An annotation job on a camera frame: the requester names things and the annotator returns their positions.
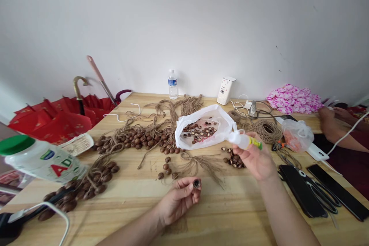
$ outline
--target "white plastic jar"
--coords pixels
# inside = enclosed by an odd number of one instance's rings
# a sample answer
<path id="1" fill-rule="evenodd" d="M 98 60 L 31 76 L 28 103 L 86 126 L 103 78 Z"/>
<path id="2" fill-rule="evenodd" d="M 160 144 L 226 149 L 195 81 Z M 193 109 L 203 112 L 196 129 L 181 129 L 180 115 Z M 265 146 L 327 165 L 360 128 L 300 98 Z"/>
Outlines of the white plastic jar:
<path id="1" fill-rule="evenodd" d="M 0 141 L 0 155 L 16 170 L 62 184 L 82 178 L 88 169 L 61 148 L 27 135 Z"/>

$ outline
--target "smartphone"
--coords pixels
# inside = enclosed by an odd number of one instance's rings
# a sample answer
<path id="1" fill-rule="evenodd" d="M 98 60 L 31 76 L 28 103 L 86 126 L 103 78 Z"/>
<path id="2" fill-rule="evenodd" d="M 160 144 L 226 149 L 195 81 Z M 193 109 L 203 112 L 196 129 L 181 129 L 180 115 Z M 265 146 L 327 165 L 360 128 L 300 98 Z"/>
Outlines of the smartphone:
<path id="1" fill-rule="evenodd" d="M 324 184 L 338 200 L 344 205 L 359 221 L 363 222 L 369 216 L 369 210 L 352 196 L 346 189 L 335 181 L 327 172 L 319 165 L 307 167 L 307 170 Z"/>
<path id="2" fill-rule="evenodd" d="M 318 202 L 310 187 L 299 172 L 290 165 L 280 165 L 280 174 L 288 184 L 303 212 L 310 218 L 328 217 L 327 212 Z"/>

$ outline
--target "black scissors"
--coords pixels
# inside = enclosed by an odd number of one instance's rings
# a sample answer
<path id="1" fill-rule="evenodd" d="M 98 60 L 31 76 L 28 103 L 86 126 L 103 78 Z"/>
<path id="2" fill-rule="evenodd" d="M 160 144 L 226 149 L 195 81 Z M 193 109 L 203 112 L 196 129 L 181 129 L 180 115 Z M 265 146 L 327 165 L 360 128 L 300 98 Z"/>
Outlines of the black scissors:
<path id="1" fill-rule="evenodd" d="M 316 199 L 318 200 L 319 204 L 328 210 L 330 213 L 337 214 L 338 210 L 336 207 L 340 207 L 341 203 L 339 202 L 336 195 L 333 194 L 325 185 L 320 184 L 310 177 L 308 177 L 304 171 L 298 169 L 294 166 L 287 158 L 285 158 L 286 164 L 292 166 L 297 170 L 299 175 L 303 178 L 306 182 L 307 186 L 311 189 L 313 194 L 315 195 Z"/>

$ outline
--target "bottle cap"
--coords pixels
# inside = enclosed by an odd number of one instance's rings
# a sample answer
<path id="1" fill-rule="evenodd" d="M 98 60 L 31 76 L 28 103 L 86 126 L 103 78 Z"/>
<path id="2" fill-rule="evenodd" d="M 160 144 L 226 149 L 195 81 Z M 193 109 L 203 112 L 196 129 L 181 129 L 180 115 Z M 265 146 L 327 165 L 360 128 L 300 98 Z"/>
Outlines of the bottle cap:
<path id="1" fill-rule="evenodd" d="M 0 141 L 0 155 L 10 156 L 26 150 L 35 143 L 35 139 L 26 135 L 13 136 Z"/>
<path id="2" fill-rule="evenodd" d="M 239 132 L 232 132 L 228 135 L 227 139 L 230 143 L 239 144 L 241 142 L 241 138 L 239 137 Z"/>

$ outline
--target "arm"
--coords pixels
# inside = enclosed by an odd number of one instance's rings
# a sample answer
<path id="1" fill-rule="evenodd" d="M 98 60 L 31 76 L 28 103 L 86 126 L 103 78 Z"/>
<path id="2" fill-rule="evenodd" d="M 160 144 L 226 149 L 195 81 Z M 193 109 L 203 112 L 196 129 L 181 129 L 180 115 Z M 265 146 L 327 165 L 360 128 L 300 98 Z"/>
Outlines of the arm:
<path id="1" fill-rule="evenodd" d="M 201 187 L 193 187 L 196 179 L 201 180 L 197 177 L 178 180 L 155 207 L 105 238 L 97 246 L 149 245 L 165 226 L 177 221 L 199 202 Z"/>
<path id="2" fill-rule="evenodd" d="M 261 141 L 254 132 L 249 132 L 247 135 Z M 232 146 L 233 152 L 241 157 L 258 181 L 277 244 L 320 245 L 284 188 L 269 151 L 265 147 L 260 151 L 254 145 L 249 145 L 247 150 L 239 149 L 237 145 Z"/>
<path id="3" fill-rule="evenodd" d="M 336 118 L 342 120 L 343 122 L 346 122 L 347 124 L 353 126 L 358 119 L 353 117 L 347 110 L 344 110 L 342 108 L 338 108 L 338 107 L 334 107 L 334 113 Z M 362 132 L 369 132 L 369 124 L 364 122 L 364 121 L 360 121 L 359 124 L 356 126 L 355 128 L 358 131 L 362 131 Z"/>
<path id="4" fill-rule="evenodd" d="M 327 140 L 330 141 L 331 143 L 336 143 L 339 139 L 341 139 L 341 137 L 343 137 L 347 133 L 346 131 L 343 131 L 339 128 L 339 125 L 334 119 L 335 115 L 334 111 L 329 110 L 327 107 L 323 107 L 319 110 L 319 115 L 321 118 L 322 131 Z M 337 145 L 345 149 L 369 153 L 369 150 L 364 146 L 362 146 L 351 135 L 345 137 Z"/>

